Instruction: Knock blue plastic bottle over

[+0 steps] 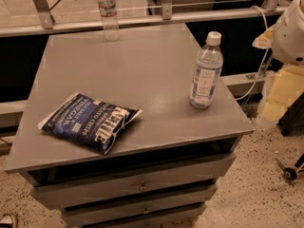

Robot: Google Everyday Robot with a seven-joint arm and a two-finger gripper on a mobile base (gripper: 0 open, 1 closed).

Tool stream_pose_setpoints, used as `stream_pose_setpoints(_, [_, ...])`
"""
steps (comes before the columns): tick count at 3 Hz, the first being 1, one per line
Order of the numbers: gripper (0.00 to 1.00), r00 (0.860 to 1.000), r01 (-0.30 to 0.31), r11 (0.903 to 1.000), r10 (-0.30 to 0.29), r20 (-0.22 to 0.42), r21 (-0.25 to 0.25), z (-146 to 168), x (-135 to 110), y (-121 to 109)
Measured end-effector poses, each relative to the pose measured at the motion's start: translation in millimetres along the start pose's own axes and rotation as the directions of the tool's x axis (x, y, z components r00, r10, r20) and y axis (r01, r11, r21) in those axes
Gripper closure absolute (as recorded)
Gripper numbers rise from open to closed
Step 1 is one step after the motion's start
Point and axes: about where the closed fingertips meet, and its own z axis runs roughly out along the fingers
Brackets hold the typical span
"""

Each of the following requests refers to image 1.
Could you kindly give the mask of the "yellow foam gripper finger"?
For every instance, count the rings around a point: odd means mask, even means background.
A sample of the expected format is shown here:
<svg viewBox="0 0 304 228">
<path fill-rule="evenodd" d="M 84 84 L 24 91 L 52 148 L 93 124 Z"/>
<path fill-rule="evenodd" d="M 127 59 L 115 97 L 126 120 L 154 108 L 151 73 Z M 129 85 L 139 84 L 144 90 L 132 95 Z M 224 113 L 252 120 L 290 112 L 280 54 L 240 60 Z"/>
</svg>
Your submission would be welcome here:
<svg viewBox="0 0 304 228">
<path fill-rule="evenodd" d="M 263 33 L 261 33 L 252 43 L 254 48 L 267 49 L 271 48 L 273 44 L 273 34 L 275 26 L 270 26 Z"/>
<path fill-rule="evenodd" d="M 278 122 L 304 92 L 304 66 L 284 66 L 276 75 L 261 117 Z"/>
</svg>

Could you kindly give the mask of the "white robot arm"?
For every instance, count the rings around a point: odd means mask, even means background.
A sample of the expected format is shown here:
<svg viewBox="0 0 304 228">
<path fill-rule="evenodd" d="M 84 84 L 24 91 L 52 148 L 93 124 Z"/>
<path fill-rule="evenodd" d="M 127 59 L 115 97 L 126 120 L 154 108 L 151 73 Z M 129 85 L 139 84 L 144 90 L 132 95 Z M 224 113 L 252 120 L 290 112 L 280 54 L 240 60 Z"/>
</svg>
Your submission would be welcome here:
<svg viewBox="0 0 304 228">
<path fill-rule="evenodd" d="M 273 58 L 283 64 L 275 75 L 261 117 L 278 122 L 304 92 L 304 1 L 290 6 L 252 43 L 255 48 L 270 48 Z"/>
</svg>

